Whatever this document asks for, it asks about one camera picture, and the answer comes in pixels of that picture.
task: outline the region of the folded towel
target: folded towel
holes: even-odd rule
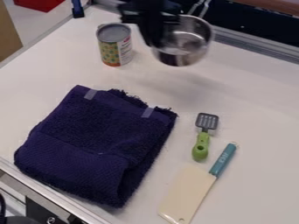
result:
[[[122,207],[151,167],[177,115],[123,91],[76,86],[15,153],[25,174]]]

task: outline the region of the red object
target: red object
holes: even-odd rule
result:
[[[51,11],[64,1],[65,0],[14,0],[15,5],[44,12]]]

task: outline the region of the green handle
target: green handle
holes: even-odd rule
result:
[[[198,134],[198,141],[193,147],[192,156],[193,159],[199,162],[205,159],[208,155],[208,148],[210,143],[210,135],[206,132],[200,132]]]

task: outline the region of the towel tag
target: towel tag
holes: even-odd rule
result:
[[[149,118],[151,114],[153,113],[153,108],[146,108],[142,114],[142,118]]]
[[[94,89],[89,89],[87,91],[87,93],[85,94],[84,98],[87,99],[87,100],[93,100],[94,96],[96,95],[96,90]]]

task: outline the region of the white table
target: white table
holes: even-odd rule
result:
[[[298,222],[299,66],[229,45],[213,43],[208,56],[187,67],[155,60],[132,25],[134,60],[123,67],[101,63],[95,31],[118,21],[90,8],[0,70],[0,150],[13,153],[28,132],[75,85],[124,89],[149,105],[172,107],[177,124],[129,203],[107,212],[83,206],[113,224],[163,224],[156,210],[176,173],[191,159],[198,112],[220,117],[208,170],[227,143],[240,148],[192,223],[281,224]]]

